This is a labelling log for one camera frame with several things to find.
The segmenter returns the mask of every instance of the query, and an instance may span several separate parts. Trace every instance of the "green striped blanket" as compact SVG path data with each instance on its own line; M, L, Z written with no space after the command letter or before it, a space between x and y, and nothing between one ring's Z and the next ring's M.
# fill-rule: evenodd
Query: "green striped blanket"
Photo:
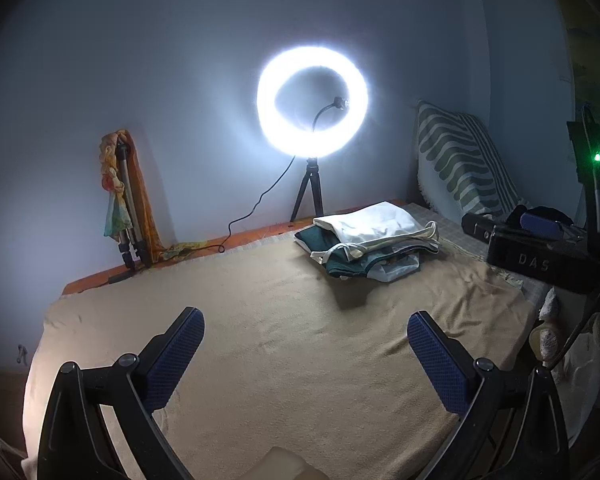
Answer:
M459 217L473 212L501 218L522 202L487 129L477 117L447 112L421 100L417 106L416 140L420 187L425 199L441 213L453 209ZM434 172L441 182L427 186L421 177Z

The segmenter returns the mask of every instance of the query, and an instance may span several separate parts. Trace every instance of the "tripod leg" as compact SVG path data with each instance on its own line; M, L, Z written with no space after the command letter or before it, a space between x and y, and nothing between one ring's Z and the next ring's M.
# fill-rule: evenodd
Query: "tripod leg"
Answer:
M131 223L133 228L133 237L132 243L134 245L134 249L136 250L136 255L145 268L149 268L152 265L151 255L149 254L146 241L142 238L142 229L140 227L140 222L138 221L138 212L136 211L136 204L134 203L134 194L131 189L131 182L129 180L129 169L126 163L126 160L129 156L129 145L122 142L122 140L118 139L118 143L116 145L116 158L118 160L118 173L120 175L120 180L125 185L125 202L126 208L129 211L129 216L131 216Z
M136 270L136 263L134 262L133 257L131 256L131 251L129 248L129 238L126 235L126 231L120 231L120 243L118 244L118 248L120 249L120 253L122 253L122 260L125 263L125 267L132 272Z
M322 188L320 188L320 174L314 171L310 175L311 178L311 193L314 196L314 209L316 216L324 216L322 209Z
M304 196L304 192L306 191L306 185L309 182L309 170L307 169L304 177L302 177L302 182L300 183L300 191L298 191L298 198L296 198L296 205L294 206L294 211L291 213L291 220L293 222L296 220L296 216L298 215L298 210L300 209L300 203L302 202L302 197Z

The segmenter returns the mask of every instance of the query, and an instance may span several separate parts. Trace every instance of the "ring light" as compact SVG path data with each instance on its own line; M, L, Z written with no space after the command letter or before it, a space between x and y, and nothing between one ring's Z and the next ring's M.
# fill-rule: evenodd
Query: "ring light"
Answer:
M347 115L337 124L311 132L290 124L276 108L276 95L291 76L305 68L323 66L338 73L349 93ZM289 155L318 157L344 146L362 124L368 105L366 84L360 71L342 54L321 46L300 46L275 57L258 84L258 117L269 142Z

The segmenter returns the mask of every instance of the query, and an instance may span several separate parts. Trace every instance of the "white cloth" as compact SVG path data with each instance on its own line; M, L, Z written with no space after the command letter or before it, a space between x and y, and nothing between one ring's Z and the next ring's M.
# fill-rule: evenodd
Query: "white cloth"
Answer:
M589 418L600 391L600 348L591 333L580 334L564 357L564 379L555 385L569 447Z
M366 276L376 282L391 283L411 274L420 268L420 255L418 253L407 254L396 262L378 262L369 269Z
M414 238L438 244L438 227L430 221L423 228L404 209L381 202L353 213L314 218L314 224L335 233L340 240L328 251L312 251L311 258L325 264L336 249L343 248L349 261L364 254Z

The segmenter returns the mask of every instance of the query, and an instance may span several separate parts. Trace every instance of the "mattress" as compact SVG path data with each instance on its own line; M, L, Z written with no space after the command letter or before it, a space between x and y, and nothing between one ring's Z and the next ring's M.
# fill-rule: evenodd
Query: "mattress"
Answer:
M464 231L462 231L462 228L457 223L417 204L407 204L404 208L423 225L430 220L436 221L442 236L446 240L457 244L465 251L478 256L482 261L486 259L488 245L476 238L464 234ZM510 277L509 281L516 282L516 286L520 288L525 299L534 306L537 318L538 313L542 308L542 304L544 303L544 298L551 286L547 285L545 282L528 278L527 276L517 274L516 272L508 272L507 275Z
M443 237L471 245L452 222L408 210L421 222L439 220ZM540 294L535 284L521 292L446 244L394 283L341 281L292 236L152 269L52 304L25 394L29 478L61 364L108 366L124 352L139 353L186 305L203 311L205 338L154 418L194 478L237 478L273 446L300 454L331 480L397 479L421 468L457 419L411 351L409 316L427 310L474 357L508 367L536 318L524 296ZM103 411L127 474L142 478L112 410Z

